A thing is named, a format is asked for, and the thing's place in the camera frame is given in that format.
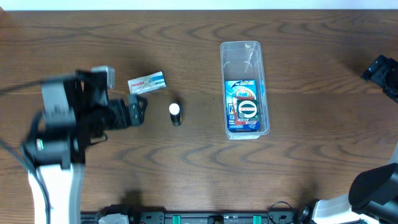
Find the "blue Kool Fever box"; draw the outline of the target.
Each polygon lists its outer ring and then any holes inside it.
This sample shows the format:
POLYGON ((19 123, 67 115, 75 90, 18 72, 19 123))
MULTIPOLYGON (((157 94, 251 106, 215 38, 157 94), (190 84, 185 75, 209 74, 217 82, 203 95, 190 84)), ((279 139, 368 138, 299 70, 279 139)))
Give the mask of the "blue Kool Fever box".
POLYGON ((228 131, 256 132, 260 128, 259 121, 256 125, 235 125, 233 98, 249 98, 257 100, 257 88, 255 80, 230 80, 225 81, 225 105, 226 105, 226 124, 228 131))

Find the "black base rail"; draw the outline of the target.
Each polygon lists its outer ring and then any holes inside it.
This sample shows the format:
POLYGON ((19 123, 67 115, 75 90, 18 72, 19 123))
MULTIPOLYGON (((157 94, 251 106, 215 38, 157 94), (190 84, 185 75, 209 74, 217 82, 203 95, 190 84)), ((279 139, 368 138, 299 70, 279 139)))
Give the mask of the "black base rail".
POLYGON ((111 205, 99 212, 83 212, 81 223, 126 224, 289 224, 309 223, 312 209, 299 211, 290 206, 271 207, 256 212, 167 212, 135 210, 127 205, 111 205))

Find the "black bottle white cap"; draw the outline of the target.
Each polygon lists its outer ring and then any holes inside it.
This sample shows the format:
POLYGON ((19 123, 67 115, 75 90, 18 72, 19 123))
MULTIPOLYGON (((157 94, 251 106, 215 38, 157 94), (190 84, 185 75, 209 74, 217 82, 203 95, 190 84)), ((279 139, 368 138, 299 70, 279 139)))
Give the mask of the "black bottle white cap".
POLYGON ((175 127, 180 126, 182 124, 182 110, 180 105, 178 103, 172 103, 169 106, 169 112, 172 124, 175 127))

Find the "clear plastic container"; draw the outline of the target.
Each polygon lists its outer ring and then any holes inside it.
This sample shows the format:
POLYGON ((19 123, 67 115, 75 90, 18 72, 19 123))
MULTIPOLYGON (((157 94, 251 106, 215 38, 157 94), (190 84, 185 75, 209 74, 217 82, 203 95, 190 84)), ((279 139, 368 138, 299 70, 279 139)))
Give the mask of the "clear plastic container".
POLYGON ((223 87, 224 126, 228 139, 257 139, 270 131, 269 112, 267 105, 266 81, 261 45, 257 41, 224 42, 220 46, 221 76, 223 87), (255 80, 257 100, 259 102, 259 124, 256 132, 228 131, 226 124, 225 81, 255 80))

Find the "red Panadol ActiFast box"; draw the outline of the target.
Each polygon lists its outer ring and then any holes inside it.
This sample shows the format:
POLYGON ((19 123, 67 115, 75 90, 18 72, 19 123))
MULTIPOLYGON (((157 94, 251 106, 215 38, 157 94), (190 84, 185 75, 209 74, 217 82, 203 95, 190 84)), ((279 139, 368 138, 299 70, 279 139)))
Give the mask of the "red Panadol ActiFast box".
POLYGON ((256 125, 257 121, 238 121, 237 120, 237 114, 236 114, 236 107, 237 107, 237 101, 238 100, 254 100, 254 99, 249 99, 249 98, 233 98, 233 106, 234 106, 234 120, 235 120, 235 125, 239 126, 239 125, 256 125))

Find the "dark green small box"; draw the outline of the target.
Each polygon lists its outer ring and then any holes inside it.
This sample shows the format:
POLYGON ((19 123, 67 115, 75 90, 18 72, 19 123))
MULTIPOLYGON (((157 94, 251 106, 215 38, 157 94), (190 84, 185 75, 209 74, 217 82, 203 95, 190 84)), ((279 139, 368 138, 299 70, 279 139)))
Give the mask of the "dark green small box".
POLYGON ((259 119, 257 100, 238 100, 236 114, 238 121, 257 121, 259 119))

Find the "white green Panadol box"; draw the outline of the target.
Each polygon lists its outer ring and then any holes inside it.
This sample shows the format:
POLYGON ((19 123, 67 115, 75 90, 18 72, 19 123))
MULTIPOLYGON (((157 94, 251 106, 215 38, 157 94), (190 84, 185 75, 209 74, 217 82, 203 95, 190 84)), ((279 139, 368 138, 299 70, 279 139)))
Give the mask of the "white green Panadol box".
POLYGON ((140 95, 167 86, 162 72, 129 80, 127 84, 132 95, 140 95))

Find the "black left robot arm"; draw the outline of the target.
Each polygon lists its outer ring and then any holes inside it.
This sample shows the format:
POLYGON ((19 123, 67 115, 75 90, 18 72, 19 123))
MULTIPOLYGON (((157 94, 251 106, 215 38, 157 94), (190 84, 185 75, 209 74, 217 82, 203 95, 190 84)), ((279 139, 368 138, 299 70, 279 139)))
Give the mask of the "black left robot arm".
POLYGON ((41 83, 44 109, 21 145, 34 199, 35 223, 80 223, 86 148, 108 140, 107 130, 144 122, 147 100, 108 97, 114 70, 77 70, 41 83))

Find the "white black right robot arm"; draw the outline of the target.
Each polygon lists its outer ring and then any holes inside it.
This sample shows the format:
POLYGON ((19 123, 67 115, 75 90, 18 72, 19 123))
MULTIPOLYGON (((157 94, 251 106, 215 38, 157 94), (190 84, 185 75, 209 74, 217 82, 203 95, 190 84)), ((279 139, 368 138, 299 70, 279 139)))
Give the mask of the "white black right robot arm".
MULTIPOLYGON (((397 61, 378 56, 361 78, 397 101, 397 61)), ((306 205, 294 223, 397 223, 397 149, 385 166, 360 173, 347 194, 306 205)))

